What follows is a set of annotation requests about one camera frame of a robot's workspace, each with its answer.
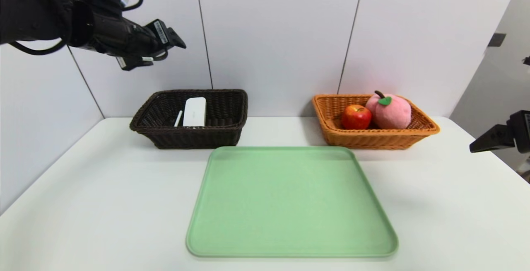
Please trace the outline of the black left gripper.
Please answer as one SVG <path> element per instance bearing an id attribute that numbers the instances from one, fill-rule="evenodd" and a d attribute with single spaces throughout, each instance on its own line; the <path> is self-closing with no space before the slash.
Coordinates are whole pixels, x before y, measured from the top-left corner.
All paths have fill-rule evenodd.
<path id="1" fill-rule="evenodd" d="M 164 22 L 153 20 L 141 26 L 129 19 L 124 19 L 127 36 L 122 48 L 123 56 L 158 56 L 170 46 L 186 49 L 187 45 L 172 28 L 166 28 Z"/>

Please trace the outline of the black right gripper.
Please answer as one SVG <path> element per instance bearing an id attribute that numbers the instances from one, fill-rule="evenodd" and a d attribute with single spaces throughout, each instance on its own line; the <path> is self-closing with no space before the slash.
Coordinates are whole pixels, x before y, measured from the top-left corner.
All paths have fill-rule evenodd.
<path id="1" fill-rule="evenodd" d="M 511 114 L 507 125 L 496 124 L 469 145 L 471 153 L 513 147 L 516 147 L 521 154 L 530 152 L 530 111 L 528 110 Z"/>

